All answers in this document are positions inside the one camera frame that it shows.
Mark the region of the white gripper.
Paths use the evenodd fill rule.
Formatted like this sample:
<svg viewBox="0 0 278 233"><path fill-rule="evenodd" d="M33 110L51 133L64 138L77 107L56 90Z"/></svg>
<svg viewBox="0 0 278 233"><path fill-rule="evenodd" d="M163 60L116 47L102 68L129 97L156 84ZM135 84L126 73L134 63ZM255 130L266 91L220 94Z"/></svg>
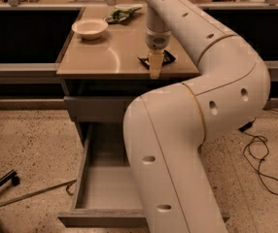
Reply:
<svg viewBox="0 0 278 233"><path fill-rule="evenodd" d="M156 32L149 28L146 28L146 45L151 50L148 55L149 64L150 64L150 78L158 79L160 70L162 67L162 62L164 58L164 50L170 40L171 32L169 28L166 28L162 32Z"/></svg>

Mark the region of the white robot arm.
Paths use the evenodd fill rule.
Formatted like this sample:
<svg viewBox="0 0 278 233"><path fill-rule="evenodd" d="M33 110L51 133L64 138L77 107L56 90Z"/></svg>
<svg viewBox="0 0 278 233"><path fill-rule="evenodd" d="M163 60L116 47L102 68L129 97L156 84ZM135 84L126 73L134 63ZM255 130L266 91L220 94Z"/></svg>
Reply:
<svg viewBox="0 0 278 233"><path fill-rule="evenodd" d="M133 179L151 233L227 233L198 154L264 107L267 67L238 34L188 0L145 0L147 26L166 25L198 77L137 97L123 120Z"/></svg>

